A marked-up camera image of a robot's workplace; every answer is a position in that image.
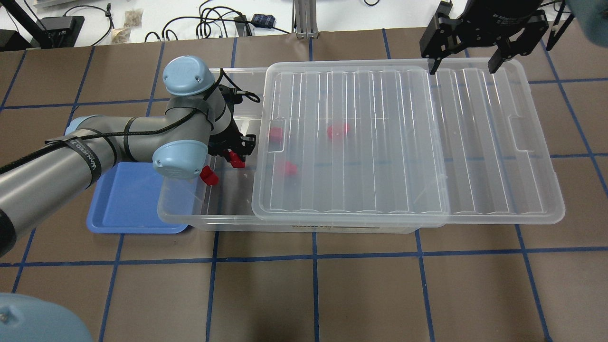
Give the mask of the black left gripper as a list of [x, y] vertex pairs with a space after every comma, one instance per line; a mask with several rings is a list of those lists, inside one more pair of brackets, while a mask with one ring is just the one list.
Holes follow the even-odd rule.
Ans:
[[214, 130], [210, 135], [209, 153], [211, 156], [221, 156], [226, 159], [228, 151], [233, 150], [245, 160], [254, 151], [257, 137], [254, 134], [241, 133], [234, 119], [234, 110], [236, 105], [242, 103], [244, 97], [257, 103], [257, 95], [227, 85], [219, 85], [218, 91], [222, 95], [225, 108], [214, 123]]

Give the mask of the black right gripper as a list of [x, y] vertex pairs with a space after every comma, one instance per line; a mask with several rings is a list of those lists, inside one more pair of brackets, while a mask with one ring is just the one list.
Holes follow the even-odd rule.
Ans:
[[463, 12], [451, 18], [453, 4], [442, 0], [419, 41], [428, 73], [435, 75], [439, 60], [465, 48], [497, 48], [488, 61], [490, 74], [512, 57], [530, 54], [549, 30], [540, 6], [540, 0], [468, 0]]

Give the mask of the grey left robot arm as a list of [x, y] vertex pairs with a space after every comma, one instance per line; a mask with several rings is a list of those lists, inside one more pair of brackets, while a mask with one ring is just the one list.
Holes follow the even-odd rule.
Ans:
[[208, 156], [245, 166], [257, 138], [239, 130], [234, 108], [245, 98], [260, 103], [260, 97], [223, 69], [215, 75], [196, 56], [173, 59], [161, 79], [171, 95], [164, 115], [79, 117], [63, 136], [2, 166], [2, 255], [120, 162], [150, 163], [163, 177], [179, 180], [200, 177]]

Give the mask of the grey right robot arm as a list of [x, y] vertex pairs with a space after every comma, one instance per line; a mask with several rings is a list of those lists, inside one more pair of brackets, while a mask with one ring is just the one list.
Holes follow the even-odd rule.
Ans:
[[527, 56], [546, 32], [547, 50], [552, 50], [574, 19], [593, 44], [607, 45], [605, 0], [561, 0], [552, 23], [542, 0], [469, 0], [457, 18], [451, 18], [453, 3], [442, 0], [420, 41], [421, 57], [435, 74], [441, 62], [466, 48], [495, 46], [488, 71], [495, 73], [515, 56]]

